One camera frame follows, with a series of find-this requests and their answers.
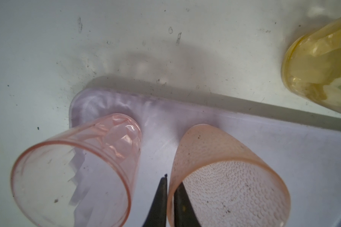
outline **pink rim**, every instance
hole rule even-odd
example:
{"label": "pink rim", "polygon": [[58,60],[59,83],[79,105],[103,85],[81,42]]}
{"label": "pink rim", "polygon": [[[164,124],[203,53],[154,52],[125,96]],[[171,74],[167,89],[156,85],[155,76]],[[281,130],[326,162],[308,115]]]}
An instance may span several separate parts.
{"label": "pink rim", "polygon": [[[116,115],[122,115],[125,116],[127,118],[129,118],[137,127],[139,133],[140,133],[140,139],[142,139],[142,134],[141,134],[141,130],[139,125],[137,124],[137,122],[135,120],[133,120],[133,118],[125,115],[125,114],[117,114]],[[128,179],[125,178],[125,173],[122,170],[122,168],[120,166],[118,166],[116,164],[116,162],[109,156],[106,156],[104,152],[102,152],[101,150],[97,149],[96,147],[92,147],[91,145],[80,145],[77,143],[77,141],[73,141],[73,140],[69,140],[69,139],[58,139],[58,140],[50,140],[50,141],[43,141],[41,143],[37,143],[33,146],[31,146],[30,148],[26,149],[14,162],[13,168],[10,172],[10,188],[14,197],[14,201],[17,204],[17,206],[19,207],[20,211],[35,225],[37,225],[37,223],[32,220],[32,218],[24,211],[24,209],[22,208],[22,206],[20,205],[20,203],[18,202],[18,200],[16,199],[16,195],[15,195],[15,191],[14,191],[14,173],[15,170],[19,164],[19,161],[22,160],[22,158],[24,158],[29,152],[32,152],[33,150],[40,148],[42,146],[48,146],[48,145],[69,145],[69,146],[73,146],[76,148],[80,148],[83,150],[87,150],[88,152],[91,152],[92,154],[96,155],[97,157],[101,158],[104,162],[106,162],[108,165],[110,165],[110,167],[117,173],[117,175],[119,176],[119,178],[121,179],[121,181],[123,182],[123,185],[126,189],[126,193],[127,193],[127,211],[126,213],[119,219],[121,220],[123,217],[123,221],[122,223],[119,225],[119,227],[122,227],[125,222],[127,221],[127,218],[129,217],[130,214],[130,208],[131,208],[131,192],[130,192],[130,188],[129,188],[129,184],[128,184]]]}

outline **pink plastic cup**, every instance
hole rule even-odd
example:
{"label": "pink plastic cup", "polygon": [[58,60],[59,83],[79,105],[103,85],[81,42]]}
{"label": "pink plastic cup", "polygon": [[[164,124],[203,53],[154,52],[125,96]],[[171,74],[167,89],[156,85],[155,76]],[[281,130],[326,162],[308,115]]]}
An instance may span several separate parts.
{"label": "pink plastic cup", "polygon": [[210,125],[190,128],[177,148],[167,201],[172,227],[173,195],[181,182],[202,227],[283,227],[291,209],[279,175],[240,141]]}
{"label": "pink plastic cup", "polygon": [[25,216],[44,227],[120,227],[129,216],[141,131],[123,114],[79,125],[24,151],[11,189]]}

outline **dimpled texture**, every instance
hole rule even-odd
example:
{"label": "dimpled texture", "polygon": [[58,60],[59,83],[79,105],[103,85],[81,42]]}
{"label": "dimpled texture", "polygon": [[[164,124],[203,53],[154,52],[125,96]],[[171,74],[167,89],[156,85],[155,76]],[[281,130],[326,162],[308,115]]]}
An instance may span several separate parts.
{"label": "dimpled texture", "polygon": [[183,181],[203,227],[280,227],[288,218],[288,199],[264,169],[246,162],[217,162]]}
{"label": "dimpled texture", "polygon": [[[75,141],[85,147],[95,147],[102,151],[121,171],[129,188],[132,188],[133,195],[141,138],[140,128],[133,119],[124,114],[111,114],[71,128],[50,140]],[[77,154],[75,159],[82,160],[84,157],[78,157],[81,155],[81,153]]]}
{"label": "dimpled texture", "polygon": [[190,128],[177,148],[167,201],[171,226],[173,194],[182,181],[203,227],[281,227],[289,216],[283,180],[244,144],[210,125]]}

